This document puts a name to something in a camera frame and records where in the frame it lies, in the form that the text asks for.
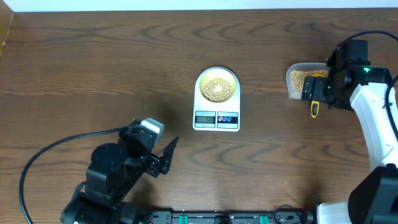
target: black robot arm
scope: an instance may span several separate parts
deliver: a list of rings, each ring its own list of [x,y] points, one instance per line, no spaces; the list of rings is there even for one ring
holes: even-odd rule
[[[62,223],[123,223],[122,211],[128,208],[123,208],[122,200],[141,175],[146,172],[157,177],[170,169],[178,137],[166,146],[162,157],[151,153],[163,130],[163,124],[153,119],[134,120],[119,132],[117,144],[98,146],[91,155],[87,181],[76,188],[62,213]],[[144,218],[141,211],[128,214],[136,214],[137,222]]]

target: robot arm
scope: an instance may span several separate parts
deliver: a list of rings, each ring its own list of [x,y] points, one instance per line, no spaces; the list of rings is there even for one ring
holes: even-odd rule
[[[163,124],[152,118],[134,120],[119,132],[117,144],[98,146],[91,155],[87,181],[76,188],[61,222],[117,224],[139,220],[145,224],[145,211],[126,206],[122,200],[142,174],[158,177],[168,173],[178,137],[166,146],[162,157],[151,153],[163,131]]]
[[[327,61],[327,78],[307,77],[302,100],[326,103],[329,108],[354,110],[369,151],[370,174],[352,191],[349,200],[317,207],[318,224],[398,223],[398,121],[395,91],[386,68],[372,67],[365,40],[347,39]]]

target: white scale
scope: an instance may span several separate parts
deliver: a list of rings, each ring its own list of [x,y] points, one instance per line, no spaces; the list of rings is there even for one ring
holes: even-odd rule
[[[214,103],[202,95],[201,91],[205,84],[214,78],[222,78],[232,86],[233,94],[228,100]],[[239,131],[241,127],[241,85],[231,70],[213,67],[206,69],[198,77],[195,85],[192,126],[199,131]]]

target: white wall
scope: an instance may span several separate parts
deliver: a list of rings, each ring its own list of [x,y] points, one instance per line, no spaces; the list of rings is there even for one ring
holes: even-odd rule
[[[398,0],[3,0],[14,12],[398,7]]]

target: green connector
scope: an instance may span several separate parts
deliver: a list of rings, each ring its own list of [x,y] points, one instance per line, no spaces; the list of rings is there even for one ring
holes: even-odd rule
[[[180,224],[188,224],[188,215],[180,215]]]
[[[260,224],[268,224],[268,217],[265,215],[260,216]]]

